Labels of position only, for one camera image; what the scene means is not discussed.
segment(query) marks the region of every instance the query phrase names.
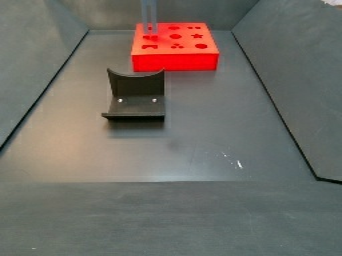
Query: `black plastic stand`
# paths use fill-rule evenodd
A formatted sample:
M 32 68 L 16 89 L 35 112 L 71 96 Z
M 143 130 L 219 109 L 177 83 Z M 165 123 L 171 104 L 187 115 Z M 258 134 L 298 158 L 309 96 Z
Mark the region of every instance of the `black plastic stand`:
M 163 118 L 165 70 L 149 76 L 126 76 L 107 69 L 113 102 L 109 113 L 102 116 L 115 118 Z

